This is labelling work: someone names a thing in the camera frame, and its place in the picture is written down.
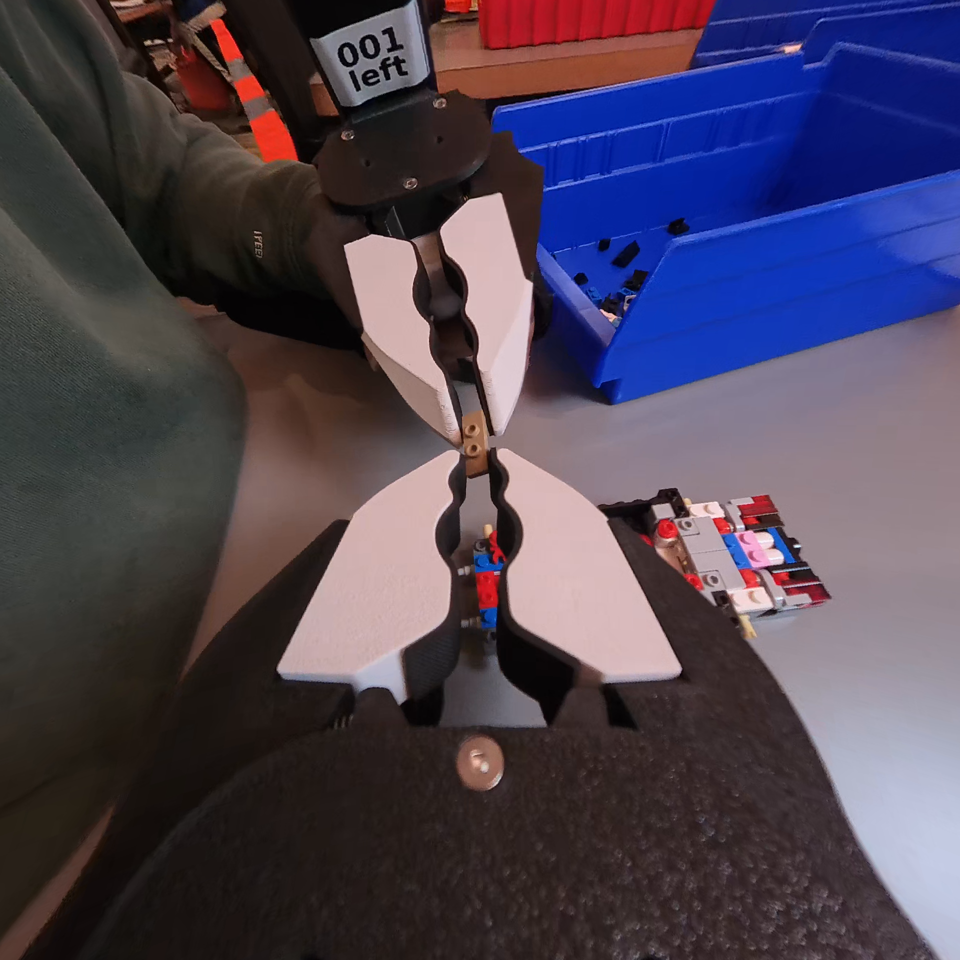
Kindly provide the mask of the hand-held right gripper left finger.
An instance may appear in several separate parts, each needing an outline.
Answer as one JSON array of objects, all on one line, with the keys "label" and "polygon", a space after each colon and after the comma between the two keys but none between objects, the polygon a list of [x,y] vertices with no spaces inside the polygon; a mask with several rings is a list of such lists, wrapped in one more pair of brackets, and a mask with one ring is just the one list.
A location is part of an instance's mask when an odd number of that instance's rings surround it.
[{"label": "hand-held right gripper left finger", "polygon": [[388,690],[403,704],[442,688],[461,619],[452,559],[465,458],[439,454],[354,512],[279,661],[289,681]]}]

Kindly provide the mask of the red plastic bin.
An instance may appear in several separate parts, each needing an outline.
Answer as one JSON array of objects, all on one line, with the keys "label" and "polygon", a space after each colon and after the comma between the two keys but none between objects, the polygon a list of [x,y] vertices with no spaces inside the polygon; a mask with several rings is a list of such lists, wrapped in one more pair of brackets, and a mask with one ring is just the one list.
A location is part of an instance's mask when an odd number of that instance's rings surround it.
[{"label": "red plastic bin", "polygon": [[479,1],[486,49],[517,49],[704,28],[714,1]]}]

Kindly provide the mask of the person's left forearm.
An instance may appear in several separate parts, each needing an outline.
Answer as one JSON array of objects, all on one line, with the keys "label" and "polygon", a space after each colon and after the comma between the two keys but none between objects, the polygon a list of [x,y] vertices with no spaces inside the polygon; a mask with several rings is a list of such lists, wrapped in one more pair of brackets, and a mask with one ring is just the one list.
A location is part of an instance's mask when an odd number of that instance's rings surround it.
[{"label": "person's left forearm", "polygon": [[339,210],[316,168],[263,162],[217,126],[170,110],[164,279],[249,330],[361,354],[346,246],[369,235]]}]

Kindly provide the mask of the neighbouring wooden desk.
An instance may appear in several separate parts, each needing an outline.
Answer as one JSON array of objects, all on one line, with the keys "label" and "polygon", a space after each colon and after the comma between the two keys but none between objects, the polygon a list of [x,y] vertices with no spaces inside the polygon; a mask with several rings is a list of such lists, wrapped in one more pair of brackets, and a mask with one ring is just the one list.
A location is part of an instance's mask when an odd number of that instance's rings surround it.
[{"label": "neighbouring wooden desk", "polygon": [[477,22],[430,30],[438,90],[477,100],[549,96],[676,74],[688,69],[702,30],[635,34],[513,49],[484,48]]}]

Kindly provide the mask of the partly built lego car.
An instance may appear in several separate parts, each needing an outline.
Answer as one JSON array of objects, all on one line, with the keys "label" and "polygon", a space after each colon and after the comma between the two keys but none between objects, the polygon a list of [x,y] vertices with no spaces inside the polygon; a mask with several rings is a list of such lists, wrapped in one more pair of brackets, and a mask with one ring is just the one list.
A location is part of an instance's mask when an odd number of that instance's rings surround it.
[{"label": "partly built lego car", "polygon": [[[763,618],[821,607],[832,595],[788,534],[769,495],[695,502],[675,487],[650,498],[602,505],[607,521],[626,524],[630,546],[648,546],[744,638]],[[478,626],[497,635],[498,585],[505,558],[497,528],[487,526],[474,550],[481,611]]]}]

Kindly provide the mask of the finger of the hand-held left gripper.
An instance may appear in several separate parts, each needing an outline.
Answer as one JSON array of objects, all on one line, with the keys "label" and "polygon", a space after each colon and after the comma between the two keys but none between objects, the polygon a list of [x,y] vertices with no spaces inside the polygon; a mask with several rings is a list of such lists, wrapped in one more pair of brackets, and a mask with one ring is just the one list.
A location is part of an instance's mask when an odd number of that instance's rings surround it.
[{"label": "finger of the hand-held left gripper", "polygon": [[404,402],[450,445],[460,444],[459,402],[433,349],[426,270],[410,241],[377,234],[346,244],[364,345]]},{"label": "finger of the hand-held left gripper", "polygon": [[478,392],[488,429],[499,436],[515,412],[526,376],[534,293],[503,197],[468,199],[442,227],[442,257],[462,284]]}]

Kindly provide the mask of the person's green sweatshirt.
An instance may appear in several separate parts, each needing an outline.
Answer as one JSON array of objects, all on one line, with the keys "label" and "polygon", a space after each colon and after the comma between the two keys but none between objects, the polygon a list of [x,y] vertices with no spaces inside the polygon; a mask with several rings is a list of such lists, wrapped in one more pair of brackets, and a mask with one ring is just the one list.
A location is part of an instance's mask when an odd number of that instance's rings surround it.
[{"label": "person's green sweatshirt", "polygon": [[169,289],[188,135],[77,2],[2,2],[2,854],[70,847],[173,685],[242,390]]}]

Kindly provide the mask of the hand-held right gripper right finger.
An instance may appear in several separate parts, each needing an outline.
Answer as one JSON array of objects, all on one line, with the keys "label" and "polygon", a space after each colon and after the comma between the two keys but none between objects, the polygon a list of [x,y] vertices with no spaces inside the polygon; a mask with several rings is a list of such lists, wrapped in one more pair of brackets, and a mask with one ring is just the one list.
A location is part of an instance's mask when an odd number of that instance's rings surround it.
[{"label": "hand-held right gripper right finger", "polygon": [[670,681],[682,666],[606,516],[519,454],[490,452],[505,564],[499,666],[544,710],[570,690]]}]

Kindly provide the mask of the small lego bricks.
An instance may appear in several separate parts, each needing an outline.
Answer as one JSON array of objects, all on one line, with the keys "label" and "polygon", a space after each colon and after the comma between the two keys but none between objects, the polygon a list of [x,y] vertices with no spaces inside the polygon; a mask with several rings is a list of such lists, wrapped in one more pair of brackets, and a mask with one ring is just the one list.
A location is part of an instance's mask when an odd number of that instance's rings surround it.
[{"label": "small lego bricks", "polygon": [[686,218],[634,234],[604,236],[555,253],[573,282],[617,329],[673,239],[691,230]]}]

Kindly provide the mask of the blue plastic bin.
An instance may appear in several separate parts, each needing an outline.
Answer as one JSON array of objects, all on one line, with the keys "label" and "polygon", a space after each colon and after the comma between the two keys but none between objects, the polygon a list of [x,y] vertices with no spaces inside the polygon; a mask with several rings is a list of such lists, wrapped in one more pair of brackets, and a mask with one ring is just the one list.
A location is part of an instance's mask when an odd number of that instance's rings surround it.
[{"label": "blue plastic bin", "polygon": [[[841,43],[499,107],[552,330],[610,402],[958,305],[958,63]],[[618,328],[555,254],[677,218]]]},{"label": "blue plastic bin", "polygon": [[957,1],[721,1],[690,68],[800,53],[821,62],[848,43],[959,62]]}]

